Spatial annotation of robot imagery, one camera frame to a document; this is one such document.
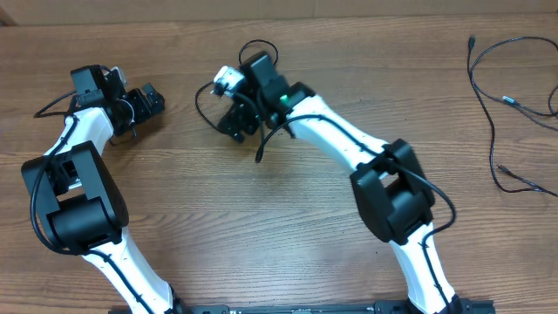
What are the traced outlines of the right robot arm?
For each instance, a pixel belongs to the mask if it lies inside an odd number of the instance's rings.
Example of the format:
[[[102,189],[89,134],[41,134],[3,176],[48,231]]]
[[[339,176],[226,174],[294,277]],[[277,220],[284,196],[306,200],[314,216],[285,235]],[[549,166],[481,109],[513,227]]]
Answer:
[[[404,140],[375,138],[334,112],[307,85],[289,84],[260,51],[238,67],[223,66],[213,93],[234,102],[218,127],[237,141],[264,127],[283,129],[336,161],[350,177],[358,213],[368,230],[391,245],[417,313],[459,313],[462,305],[444,274],[433,237],[432,207],[443,192],[430,183]]]

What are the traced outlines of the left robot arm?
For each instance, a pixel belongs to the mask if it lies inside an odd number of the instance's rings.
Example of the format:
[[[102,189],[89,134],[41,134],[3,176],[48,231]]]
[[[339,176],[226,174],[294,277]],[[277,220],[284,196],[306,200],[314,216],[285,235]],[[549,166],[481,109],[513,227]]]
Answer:
[[[174,288],[133,240],[126,202],[102,159],[113,138],[162,113],[165,99],[150,84],[127,90],[118,67],[86,65],[71,71],[71,79],[62,133],[21,167],[31,226],[50,251],[96,267],[125,299],[126,312],[184,313]]]

